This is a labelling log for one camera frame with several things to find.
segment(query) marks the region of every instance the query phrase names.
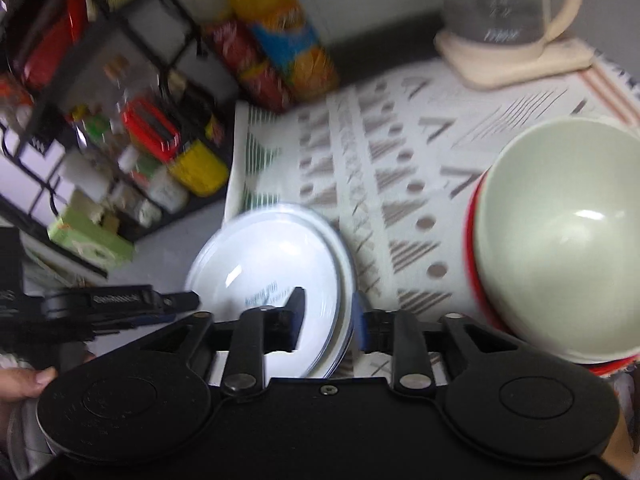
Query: electric kettle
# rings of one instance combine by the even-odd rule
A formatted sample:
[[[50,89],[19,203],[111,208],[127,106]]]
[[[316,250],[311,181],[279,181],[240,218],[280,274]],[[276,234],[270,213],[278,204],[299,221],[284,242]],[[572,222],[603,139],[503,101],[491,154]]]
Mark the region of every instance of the electric kettle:
[[[494,88],[588,67],[593,49],[580,40],[556,41],[573,23],[582,0],[444,0],[446,30],[436,47],[471,85]]]

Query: white tablecloth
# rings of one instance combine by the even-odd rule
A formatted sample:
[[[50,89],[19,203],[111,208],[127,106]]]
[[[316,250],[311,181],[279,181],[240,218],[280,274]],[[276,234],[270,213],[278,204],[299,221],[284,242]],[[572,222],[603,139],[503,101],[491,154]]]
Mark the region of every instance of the white tablecloth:
[[[443,61],[403,66],[276,118],[236,111],[225,221],[301,203],[341,232],[374,308],[421,320],[481,318],[463,259],[480,176],[523,130],[571,114],[640,125],[640,86],[599,56],[582,73],[497,91],[465,88]],[[389,357],[351,351],[342,376],[386,376]]]

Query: green box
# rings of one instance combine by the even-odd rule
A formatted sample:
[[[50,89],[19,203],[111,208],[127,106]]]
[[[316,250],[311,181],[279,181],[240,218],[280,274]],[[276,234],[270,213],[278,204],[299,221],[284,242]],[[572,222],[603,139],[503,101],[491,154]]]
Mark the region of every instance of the green box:
[[[52,242],[104,270],[111,270],[133,259],[133,244],[94,224],[71,205],[49,226]]]

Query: human hand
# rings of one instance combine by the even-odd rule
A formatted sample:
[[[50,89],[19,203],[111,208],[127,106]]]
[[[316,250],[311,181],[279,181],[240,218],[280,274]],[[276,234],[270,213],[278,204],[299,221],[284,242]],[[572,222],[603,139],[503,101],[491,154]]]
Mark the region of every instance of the human hand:
[[[57,374],[53,367],[40,372],[27,368],[0,370],[0,402],[34,399],[56,378]]]
[[[5,448],[6,432],[15,403],[38,397],[57,375],[53,367],[43,371],[28,368],[0,370],[0,447]]]

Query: plate stack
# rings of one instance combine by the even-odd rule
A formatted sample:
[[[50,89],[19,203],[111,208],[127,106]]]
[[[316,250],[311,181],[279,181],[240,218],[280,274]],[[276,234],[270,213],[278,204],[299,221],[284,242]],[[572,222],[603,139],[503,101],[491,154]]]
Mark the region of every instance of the plate stack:
[[[298,348],[265,357],[265,375],[325,378],[347,350],[356,272],[347,247],[323,217],[305,207],[277,204],[227,223],[196,257],[186,290],[216,322],[236,320],[249,308],[283,306],[296,286],[306,290]],[[220,384],[226,352],[210,382]]]

